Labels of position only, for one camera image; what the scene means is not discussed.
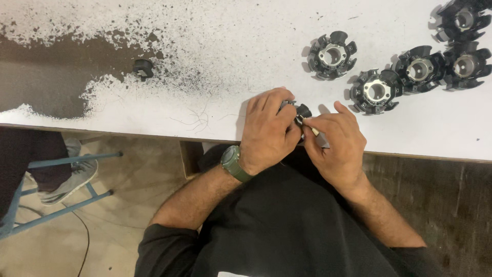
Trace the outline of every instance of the hairy forearm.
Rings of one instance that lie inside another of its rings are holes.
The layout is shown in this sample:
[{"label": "hairy forearm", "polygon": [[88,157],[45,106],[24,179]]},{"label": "hairy forearm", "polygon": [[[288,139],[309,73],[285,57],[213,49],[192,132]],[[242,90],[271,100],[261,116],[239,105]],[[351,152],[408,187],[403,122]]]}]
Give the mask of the hairy forearm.
[{"label": "hairy forearm", "polygon": [[374,236],[387,247],[427,246],[391,203],[370,184],[365,174],[359,182],[356,191],[342,195]]},{"label": "hairy forearm", "polygon": [[173,194],[162,204],[149,225],[196,230],[217,204],[240,184],[218,165]]}]

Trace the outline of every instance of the white table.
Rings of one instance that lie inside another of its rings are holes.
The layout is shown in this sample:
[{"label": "white table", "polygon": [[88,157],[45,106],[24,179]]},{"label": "white table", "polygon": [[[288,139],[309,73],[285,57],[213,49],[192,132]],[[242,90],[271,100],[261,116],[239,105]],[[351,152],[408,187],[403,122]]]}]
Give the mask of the white table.
[{"label": "white table", "polygon": [[[154,31],[164,34],[164,39],[153,43],[154,49],[166,49],[173,41],[180,49],[175,66],[183,72],[200,71],[200,77],[193,78],[196,83],[181,89],[180,82],[187,81],[184,73],[166,84],[157,78],[135,82],[132,74],[120,83],[109,75],[109,80],[87,84],[95,97],[87,97],[93,109],[84,118],[32,114],[30,107],[23,105],[0,113],[0,123],[238,141],[245,104],[262,91],[286,86],[314,115],[326,108],[333,112],[336,100],[353,104],[347,94],[352,85],[347,82],[360,71],[382,70],[394,55],[419,45],[431,45],[433,52],[444,51],[445,43],[436,42],[431,36],[435,30],[428,27],[435,22],[430,14],[439,4],[445,2],[0,0],[0,22],[16,21],[15,26],[8,26],[15,33],[6,36],[19,43],[26,41],[19,38],[49,41],[50,35],[73,31],[62,28],[63,24],[80,26],[75,35],[83,33],[81,39],[128,28],[126,39],[141,45],[147,44],[146,36],[136,32]],[[63,30],[53,33],[53,26]],[[161,33],[164,26],[166,33]],[[305,71],[307,50],[314,39],[338,30],[348,33],[347,43],[357,43],[358,52],[353,56],[357,63],[342,79],[316,80],[314,73]],[[492,47],[492,30],[485,30],[479,48]],[[163,60],[153,62],[159,68]],[[358,113],[368,140],[366,150],[492,160],[492,80],[482,80],[486,83],[472,90],[436,88],[399,97],[395,99],[399,106],[381,115]]]}]

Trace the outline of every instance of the finger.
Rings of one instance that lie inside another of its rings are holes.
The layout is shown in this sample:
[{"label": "finger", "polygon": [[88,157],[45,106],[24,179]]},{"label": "finger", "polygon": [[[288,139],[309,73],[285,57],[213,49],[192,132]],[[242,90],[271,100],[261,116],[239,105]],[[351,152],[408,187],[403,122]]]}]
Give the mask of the finger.
[{"label": "finger", "polygon": [[312,160],[319,160],[323,157],[323,149],[316,142],[316,136],[311,131],[311,128],[303,125],[304,131],[304,148]]},{"label": "finger", "polygon": [[331,149],[337,149],[347,141],[347,137],[337,122],[322,118],[306,118],[303,123],[324,133]]},{"label": "finger", "polygon": [[277,114],[277,118],[282,123],[282,128],[287,128],[291,123],[294,123],[294,118],[297,115],[296,107],[293,105],[285,105]]},{"label": "finger", "polygon": [[340,101],[335,101],[335,103],[333,104],[333,107],[335,107],[335,110],[337,110],[337,112],[339,112],[341,114],[346,114],[350,117],[350,119],[357,121],[355,114],[353,114],[347,107],[342,105],[342,103],[340,103]]},{"label": "finger", "polygon": [[285,133],[285,142],[287,143],[287,146],[294,149],[301,139],[301,135],[301,128],[292,121],[289,125],[289,129]]},{"label": "finger", "polygon": [[258,103],[256,104],[256,110],[263,110],[265,107],[265,103],[267,102],[268,97],[270,97],[270,91],[260,95],[258,97]]},{"label": "finger", "polygon": [[258,97],[251,98],[247,103],[246,114],[252,113],[255,110],[257,103],[258,103]]},{"label": "finger", "polygon": [[286,89],[278,89],[270,94],[265,107],[263,108],[269,115],[276,115],[278,112],[278,107],[282,104],[282,101],[292,101],[295,96]]},{"label": "finger", "polygon": [[347,137],[353,136],[359,130],[359,124],[356,120],[352,120],[349,115],[342,113],[325,113],[317,118],[331,120],[340,124],[341,129]]}]

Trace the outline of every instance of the hand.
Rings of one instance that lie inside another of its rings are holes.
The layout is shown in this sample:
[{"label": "hand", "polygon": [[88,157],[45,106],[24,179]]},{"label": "hand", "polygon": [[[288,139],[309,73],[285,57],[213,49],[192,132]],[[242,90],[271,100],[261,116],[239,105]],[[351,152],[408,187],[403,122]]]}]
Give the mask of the hand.
[{"label": "hand", "polygon": [[[306,118],[303,123],[306,152],[321,175],[344,197],[361,185],[365,174],[362,171],[362,155],[366,138],[359,131],[355,115],[336,101],[338,113],[326,113],[316,118]],[[330,148],[321,148],[310,127],[325,134]]]},{"label": "hand", "polygon": [[239,165],[250,175],[279,163],[294,150],[301,139],[301,128],[294,123],[297,115],[293,105],[282,101],[294,100],[285,87],[275,88],[249,100]]}]

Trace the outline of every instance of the center hole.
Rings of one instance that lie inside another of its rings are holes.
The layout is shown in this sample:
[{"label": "center hole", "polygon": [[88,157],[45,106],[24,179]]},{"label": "center hole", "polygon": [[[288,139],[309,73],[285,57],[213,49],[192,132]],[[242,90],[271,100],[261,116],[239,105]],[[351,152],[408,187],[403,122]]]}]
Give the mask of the center hole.
[{"label": "center hole", "polygon": [[381,99],[385,93],[386,93],[386,90],[380,84],[373,84],[369,88],[369,96],[373,99],[376,99],[376,100]]},{"label": "center hole", "polygon": [[456,16],[456,27],[470,28],[473,25],[473,15],[469,11],[462,11]]},{"label": "center hole", "polygon": [[416,63],[410,68],[410,74],[415,79],[423,78],[426,75],[426,73],[427,73],[427,69],[424,66],[424,64],[421,63]]},{"label": "center hole", "polygon": [[459,75],[470,75],[473,73],[473,62],[471,60],[460,60],[455,64],[455,72]]},{"label": "center hole", "polygon": [[330,48],[328,50],[326,50],[326,60],[330,63],[330,64],[336,64],[340,61],[340,58],[341,58],[341,54],[340,54],[340,51],[336,48]]}]

